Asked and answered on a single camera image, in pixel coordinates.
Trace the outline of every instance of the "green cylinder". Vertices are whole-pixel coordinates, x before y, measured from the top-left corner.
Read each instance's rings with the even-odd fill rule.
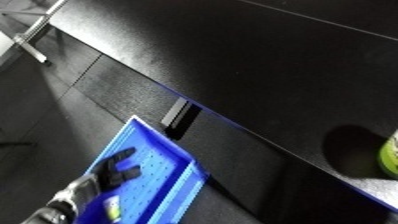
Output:
[[[386,174],[398,179],[398,132],[382,146],[379,153],[379,164]]]

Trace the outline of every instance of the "blue plastic bin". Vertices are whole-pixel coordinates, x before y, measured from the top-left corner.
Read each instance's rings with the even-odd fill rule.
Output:
[[[118,168],[139,164],[142,175],[99,196],[87,206],[78,224],[110,223],[102,203],[113,195],[120,196],[120,224],[178,223],[208,178],[208,173],[191,155],[136,116],[127,122],[87,172],[102,158],[130,147],[135,147],[136,153]]]

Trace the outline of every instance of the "black table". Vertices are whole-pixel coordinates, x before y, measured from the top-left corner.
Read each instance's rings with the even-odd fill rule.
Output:
[[[232,0],[70,0],[51,24],[398,209],[393,39]]]

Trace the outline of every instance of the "black glove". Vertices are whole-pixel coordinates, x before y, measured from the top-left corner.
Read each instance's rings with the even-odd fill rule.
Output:
[[[140,166],[133,166],[127,170],[118,171],[116,164],[127,159],[135,153],[135,148],[125,149],[106,159],[101,160],[94,166],[91,173],[98,177],[102,192],[118,188],[124,182],[137,178],[141,175]]]

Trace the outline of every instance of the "floor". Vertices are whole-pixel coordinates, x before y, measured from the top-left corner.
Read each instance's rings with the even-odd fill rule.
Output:
[[[51,3],[0,0],[0,7],[37,12]],[[3,16],[0,29],[21,32],[32,22]],[[19,223],[81,175],[131,115],[161,131],[178,98],[55,29],[36,46],[51,66],[20,53],[0,72],[0,141],[38,143],[0,148],[0,223]],[[383,206],[209,112],[177,143],[235,199],[210,185],[182,223],[223,223],[226,216],[243,223],[249,213],[264,223],[398,223]],[[243,218],[237,201],[249,211]]]

